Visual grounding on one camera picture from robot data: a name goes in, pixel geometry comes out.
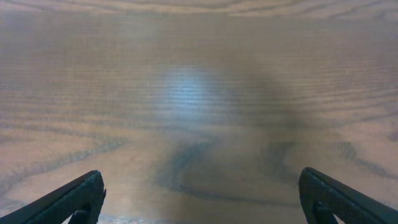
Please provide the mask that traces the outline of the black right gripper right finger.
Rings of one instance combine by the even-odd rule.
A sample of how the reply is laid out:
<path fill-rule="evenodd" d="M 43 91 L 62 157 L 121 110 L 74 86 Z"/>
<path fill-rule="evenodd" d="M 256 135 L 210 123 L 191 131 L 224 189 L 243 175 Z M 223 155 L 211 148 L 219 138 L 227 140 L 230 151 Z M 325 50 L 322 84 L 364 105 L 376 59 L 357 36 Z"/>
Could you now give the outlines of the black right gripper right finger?
<path fill-rule="evenodd" d="M 314 168 L 302 170 L 298 190 L 308 224 L 397 224 L 397 210 Z"/>

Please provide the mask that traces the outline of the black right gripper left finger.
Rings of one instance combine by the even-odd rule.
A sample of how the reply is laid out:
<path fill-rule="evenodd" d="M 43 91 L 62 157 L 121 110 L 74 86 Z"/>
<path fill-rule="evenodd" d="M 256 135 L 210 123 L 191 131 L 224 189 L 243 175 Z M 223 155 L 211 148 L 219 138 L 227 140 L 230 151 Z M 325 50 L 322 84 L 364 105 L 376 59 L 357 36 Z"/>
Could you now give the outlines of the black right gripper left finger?
<path fill-rule="evenodd" d="M 96 224 L 105 196 L 101 172 L 92 170 L 1 217 L 1 224 Z"/>

